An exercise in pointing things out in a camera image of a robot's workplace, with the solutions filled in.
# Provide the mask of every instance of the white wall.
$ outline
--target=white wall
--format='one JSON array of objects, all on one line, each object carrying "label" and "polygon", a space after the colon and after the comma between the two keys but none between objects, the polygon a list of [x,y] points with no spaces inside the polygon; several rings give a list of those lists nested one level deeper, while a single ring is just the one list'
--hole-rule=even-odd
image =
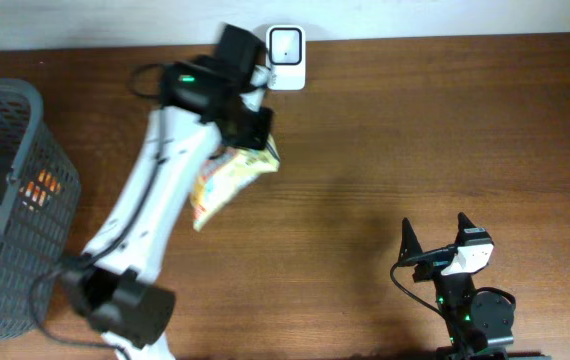
[{"label": "white wall", "polygon": [[570,0],[0,0],[0,49],[213,43],[221,22],[309,40],[570,31]]}]

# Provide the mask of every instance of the gray bin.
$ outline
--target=gray bin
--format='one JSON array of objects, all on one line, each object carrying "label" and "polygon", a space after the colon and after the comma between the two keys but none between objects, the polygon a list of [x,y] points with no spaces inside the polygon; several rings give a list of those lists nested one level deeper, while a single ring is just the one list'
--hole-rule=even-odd
[{"label": "gray bin", "polygon": [[[34,327],[27,292],[61,255],[81,191],[76,169],[42,115],[34,87],[0,79],[0,339]],[[34,295],[40,319],[52,287],[46,283]]]}]

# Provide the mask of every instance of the snack bag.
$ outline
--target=snack bag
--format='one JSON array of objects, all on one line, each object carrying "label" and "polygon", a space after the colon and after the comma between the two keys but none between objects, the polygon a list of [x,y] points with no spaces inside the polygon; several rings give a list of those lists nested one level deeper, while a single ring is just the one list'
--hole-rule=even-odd
[{"label": "snack bag", "polygon": [[194,207],[194,229],[200,231],[218,210],[260,174],[278,171],[280,158],[270,135],[264,150],[228,148],[208,160],[196,177],[190,201]]}]

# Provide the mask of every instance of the wooden table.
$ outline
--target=wooden table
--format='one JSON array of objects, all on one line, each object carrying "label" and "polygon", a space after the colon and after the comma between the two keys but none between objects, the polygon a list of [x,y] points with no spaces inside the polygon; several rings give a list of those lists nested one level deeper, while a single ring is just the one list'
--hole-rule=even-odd
[{"label": "wooden table", "polygon": [[[136,65],[209,46],[0,53],[0,76],[32,82],[83,193],[69,240],[102,224],[137,156],[150,103]],[[403,217],[424,249],[451,243],[465,211],[496,243],[475,277],[518,298],[513,350],[570,359],[570,34],[310,43],[307,87],[270,93],[278,173],[204,230],[183,211],[159,284],[167,329],[194,358],[346,358],[448,343],[443,322],[389,279]],[[401,281],[430,302],[431,284]],[[62,295],[47,325],[98,339]],[[112,359],[33,332],[0,359]]]}]

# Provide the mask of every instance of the wood grain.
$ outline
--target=wood grain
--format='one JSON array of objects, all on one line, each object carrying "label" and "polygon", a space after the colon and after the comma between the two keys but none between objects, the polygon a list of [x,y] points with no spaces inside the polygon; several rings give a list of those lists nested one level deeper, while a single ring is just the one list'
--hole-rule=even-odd
[{"label": "wood grain", "polygon": [[[129,71],[209,51],[0,53],[0,76],[42,92],[81,174],[69,249],[102,224],[138,153],[151,104],[127,93]],[[465,211],[497,246],[477,286],[518,298],[512,349],[570,359],[570,34],[318,42],[308,54],[307,87],[267,99],[281,170],[201,233],[189,208],[176,224],[159,280],[177,295],[172,351],[346,358],[444,346],[444,324],[389,269],[403,217],[430,249],[454,240]],[[411,288],[433,298],[430,284]],[[48,326],[97,338],[60,293]],[[113,358],[38,333],[0,342],[0,359],[54,355]]]}]

